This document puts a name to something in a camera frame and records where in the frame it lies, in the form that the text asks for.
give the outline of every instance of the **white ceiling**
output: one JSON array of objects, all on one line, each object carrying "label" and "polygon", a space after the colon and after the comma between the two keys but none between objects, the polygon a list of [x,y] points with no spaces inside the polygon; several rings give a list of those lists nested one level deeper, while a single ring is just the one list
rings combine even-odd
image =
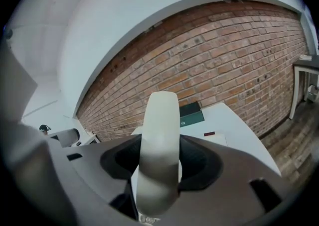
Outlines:
[{"label": "white ceiling", "polygon": [[7,25],[9,45],[33,77],[56,74],[61,42],[80,0],[21,0]]}]

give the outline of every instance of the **black cap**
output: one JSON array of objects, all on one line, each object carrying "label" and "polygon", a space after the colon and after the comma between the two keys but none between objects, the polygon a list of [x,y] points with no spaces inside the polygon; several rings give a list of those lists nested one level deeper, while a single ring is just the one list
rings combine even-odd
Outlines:
[{"label": "black cap", "polygon": [[45,132],[51,130],[51,128],[48,125],[42,124],[39,128],[40,131]]}]

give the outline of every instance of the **black slot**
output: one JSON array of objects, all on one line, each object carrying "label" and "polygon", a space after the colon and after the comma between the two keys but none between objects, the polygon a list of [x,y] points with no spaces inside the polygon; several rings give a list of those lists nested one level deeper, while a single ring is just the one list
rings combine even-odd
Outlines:
[{"label": "black slot", "polygon": [[69,161],[71,161],[71,160],[76,160],[81,158],[82,155],[79,153],[73,153],[73,154],[67,155],[66,157],[69,159]]},{"label": "black slot", "polygon": [[200,191],[213,184],[223,171],[217,153],[185,136],[179,140],[179,160],[183,168],[178,191]]},{"label": "black slot", "polygon": [[106,152],[100,158],[102,168],[114,179],[129,180],[140,162],[142,135]]},{"label": "black slot", "polygon": [[51,138],[56,139],[56,140],[59,140],[59,138],[58,138],[58,136],[57,136],[57,135],[52,136]]},{"label": "black slot", "polygon": [[117,195],[111,202],[110,206],[117,211],[138,221],[139,214],[135,206],[131,181],[128,180],[124,193]]},{"label": "black slot", "polygon": [[275,208],[282,200],[264,179],[255,179],[250,183],[265,212]]}]

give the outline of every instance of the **person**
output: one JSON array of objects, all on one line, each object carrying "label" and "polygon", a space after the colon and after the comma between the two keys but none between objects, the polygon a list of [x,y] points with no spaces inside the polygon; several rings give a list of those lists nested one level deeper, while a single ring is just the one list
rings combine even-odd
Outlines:
[{"label": "person", "polygon": [[48,131],[51,130],[51,128],[48,125],[42,124],[39,130],[43,132],[44,135],[48,135]]}]

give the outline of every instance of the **brick wall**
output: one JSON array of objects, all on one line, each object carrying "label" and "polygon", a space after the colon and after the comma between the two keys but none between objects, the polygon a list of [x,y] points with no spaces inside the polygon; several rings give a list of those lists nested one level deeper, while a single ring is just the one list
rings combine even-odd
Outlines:
[{"label": "brick wall", "polygon": [[290,10],[254,1],[197,6],[121,50],[92,84],[77,116],[107,141],[143,124],[152,92],[172,91],[180,105],[225,102],[260,136],[287,116],[292,63],[307,51],[299,18]]}]

